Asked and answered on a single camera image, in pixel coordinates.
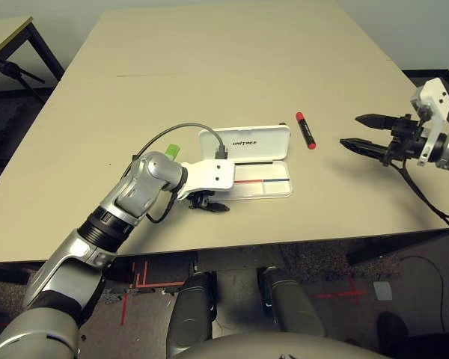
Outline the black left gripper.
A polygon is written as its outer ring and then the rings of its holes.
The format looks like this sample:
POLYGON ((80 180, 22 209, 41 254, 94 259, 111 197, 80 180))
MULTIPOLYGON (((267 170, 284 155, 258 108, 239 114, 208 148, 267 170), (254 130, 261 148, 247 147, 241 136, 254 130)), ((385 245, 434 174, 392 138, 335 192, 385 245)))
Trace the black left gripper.
POLYGON ((223 203, 210 203, 209 199, 215 194, 214 191, 202 190, 189 194, 189 208, 202 209, 209 212, 228 212, 230 208, 223 203))

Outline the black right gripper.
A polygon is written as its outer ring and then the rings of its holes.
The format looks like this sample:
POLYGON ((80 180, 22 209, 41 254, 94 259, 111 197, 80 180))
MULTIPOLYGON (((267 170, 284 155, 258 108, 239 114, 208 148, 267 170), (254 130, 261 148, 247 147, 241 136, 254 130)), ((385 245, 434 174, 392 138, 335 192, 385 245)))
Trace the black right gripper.
POLYGON ((360 138, 342 138, 340 144, 353 153, 381 160, 389 166, 393 160, 418 159, 426 143, 422 136, 423 120, 412 120, 411 114, 392 117, 382 114, 363 114, 355 120, 371 129, 390 130, 392 140, 388 147, 360 138))

